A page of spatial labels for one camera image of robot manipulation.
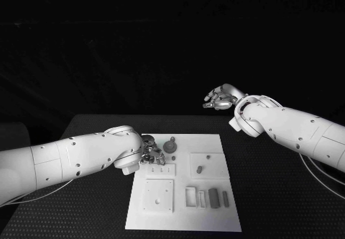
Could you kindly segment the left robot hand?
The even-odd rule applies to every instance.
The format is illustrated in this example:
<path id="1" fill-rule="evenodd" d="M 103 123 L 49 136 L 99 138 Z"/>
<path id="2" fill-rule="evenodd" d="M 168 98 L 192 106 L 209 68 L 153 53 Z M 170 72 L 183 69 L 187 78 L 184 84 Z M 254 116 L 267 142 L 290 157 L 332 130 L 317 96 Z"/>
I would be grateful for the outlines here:
<path id="1" fill-rule="evenodd" d="M 160 166 L 166 165 L 166 158 L 163 151 L 158 149 L 154 137 L 148 134 L 141 135 L 142 140 L 142 155 L 140 164 L 155 163 Z"/>

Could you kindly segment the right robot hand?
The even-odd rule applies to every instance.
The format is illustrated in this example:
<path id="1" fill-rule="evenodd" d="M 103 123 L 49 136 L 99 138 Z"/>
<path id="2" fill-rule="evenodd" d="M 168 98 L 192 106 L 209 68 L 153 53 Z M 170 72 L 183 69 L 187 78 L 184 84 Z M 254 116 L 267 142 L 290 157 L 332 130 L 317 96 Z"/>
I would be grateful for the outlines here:
<path id="1" fill-rule="evenodd" d="M 236 106 L 239 101 L 248 95 L 242 93 L 230 84 L 222 84 L 217 86 L 203 98 L 204 103 L 202 107 L 213 108 L 215 110 L 226 110 L 232 106 Z"/>

